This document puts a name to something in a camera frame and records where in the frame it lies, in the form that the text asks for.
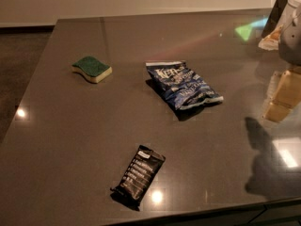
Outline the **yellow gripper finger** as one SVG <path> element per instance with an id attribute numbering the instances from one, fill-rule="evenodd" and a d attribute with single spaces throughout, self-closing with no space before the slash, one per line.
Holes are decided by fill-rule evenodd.
<path id="1" fill-rule="evenodd" d="M 274 72 L 264 102 L 263 117 L 273 122 L 283 121 L 301 102 L 301 68 Z"/>

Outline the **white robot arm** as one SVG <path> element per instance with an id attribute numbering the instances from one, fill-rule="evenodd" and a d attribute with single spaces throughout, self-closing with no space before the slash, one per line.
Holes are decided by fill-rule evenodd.
<path id="1" fill-rule="evenodd" d="M 288 0 L 285 20 L 277 29 L 279 56 L 290 67 L 283 73 L 274 72 L 264 102 L 263 117 L 273 122 L 283 121 L 301 103 L 301 3 Z"/>

